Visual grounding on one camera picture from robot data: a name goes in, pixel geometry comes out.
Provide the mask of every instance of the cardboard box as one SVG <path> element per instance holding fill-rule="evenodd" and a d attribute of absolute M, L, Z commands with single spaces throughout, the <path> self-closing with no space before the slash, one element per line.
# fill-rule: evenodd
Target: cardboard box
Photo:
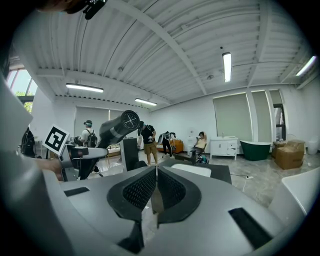
<path fill-rule="evenodd" d="M 277 148 L 275 163 L 282 169 L 299 168 L 304 162 L 305 142 L 302 140 L 290 140 L 285 146 Z"/>
<path fill-rule="evenodd" d="M 272 157 L 276 158 L 276 154 L 277 154 L 277 149 L 278 148 L 282 148 L 287 144 L 286 141 L 280 142 L 280 141 L 274 141 L 273 142 L 273 147 L 272 147 Z"/>

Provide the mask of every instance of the roller shade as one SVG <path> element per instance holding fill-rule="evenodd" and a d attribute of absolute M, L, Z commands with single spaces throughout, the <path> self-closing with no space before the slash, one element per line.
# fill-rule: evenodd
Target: roller shade
<path fill-rule="evenodd" d="M 108 121 L 108 119 L 109 109 L 77 106 L 75 113 L 74 136 L 80 136 L 82 131 L 86 129 L 84 122 L 86 120 L 91 120 L 92 129 L 99 141 L 99 129 L 104 122 Z"/>
<path fill-rule="evenodd" d="M 123 113 L 123 111 L 110 109 L 110 120 L 117 118 L 117 117 L 120 116 L 122 113 Z"/>
<path fill-rule="evenodd" d="M 279 90 L 271 90 L 270 91 L 271 99 L 273 104 L 281 104 L 281 96 Z"/>
<path fill-rule="evenodd" d="M 258 120 L 258 140 L 259 142 L 271 142 L 271 118 L 266 92 L 252 92 L 252 96 Z"/>
<path fill-rule="evenodd" d="M 245 93 L 214 98 L 213 104 L 217 136 L 224 134 L 252 141 L 250 112 Z"/>

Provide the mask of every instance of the black cylindrical motor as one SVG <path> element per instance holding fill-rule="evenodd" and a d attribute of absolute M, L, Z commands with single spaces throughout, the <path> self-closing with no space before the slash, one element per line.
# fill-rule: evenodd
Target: black cylindrical motor
<path fill-rule="evenodd" d="M 119 143 L 138 128 L 139 121 L 137 113 L 126 110 L 117 118 L 104 122 L 99 130 L 100 141 L 96 147 L 106 149 L 111 144 Z"/>

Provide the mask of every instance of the tree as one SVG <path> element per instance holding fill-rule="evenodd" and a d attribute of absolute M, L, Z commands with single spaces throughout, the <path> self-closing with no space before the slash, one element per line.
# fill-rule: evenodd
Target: tree
<path fill-rule="evenodd" d="M 32 96 L 31 92 L 28 92 L 28 94 L 26 95 L 26 93 L 24 91 L 17 91 L 15 93 L 15 96 L 19 97 L 19 96 Z M 24 108 L 26 109 L 26 111 L 28 111 L 29 113 L 31 113 L 32 111 L 32 102 L 26 102 L 24 103 Z"/>

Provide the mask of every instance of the khaki shorts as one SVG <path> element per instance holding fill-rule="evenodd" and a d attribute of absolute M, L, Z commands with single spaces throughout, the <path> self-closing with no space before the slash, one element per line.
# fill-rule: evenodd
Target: khaki shorts
<path fill-rule="evenodd" d="M 146 155 L 150 155 L 151 152 L 154 155 L 157 154 L 157 146 L 155 141 L 150 144 L 144 144 L 143 148 Z"/>

